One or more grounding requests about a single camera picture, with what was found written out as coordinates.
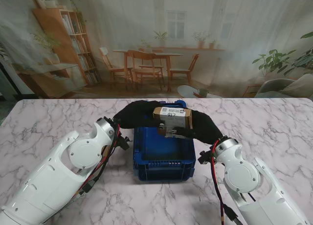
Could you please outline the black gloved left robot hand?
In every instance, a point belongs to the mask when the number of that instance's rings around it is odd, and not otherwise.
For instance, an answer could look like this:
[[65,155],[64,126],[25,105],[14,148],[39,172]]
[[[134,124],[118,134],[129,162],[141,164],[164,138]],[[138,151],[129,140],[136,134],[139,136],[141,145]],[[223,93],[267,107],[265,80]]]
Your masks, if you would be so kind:
[[122,129],[159,127],[160,121],[153,118],[154,109],[158,107],[163,107],[163,104],[158,101],[134,101],[119,111],[113,120]]

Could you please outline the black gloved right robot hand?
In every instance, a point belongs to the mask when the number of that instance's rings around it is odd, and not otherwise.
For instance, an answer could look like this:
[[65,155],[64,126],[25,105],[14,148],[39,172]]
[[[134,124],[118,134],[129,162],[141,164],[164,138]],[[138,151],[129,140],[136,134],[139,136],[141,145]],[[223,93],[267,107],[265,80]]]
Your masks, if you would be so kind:
[[190,139],[197,139],[202,143],[213,145],[217,140],[223,137],[223,134],[215,125],[213,120],[205,113],[191,110],[192,129],[175,127],[177,135]]

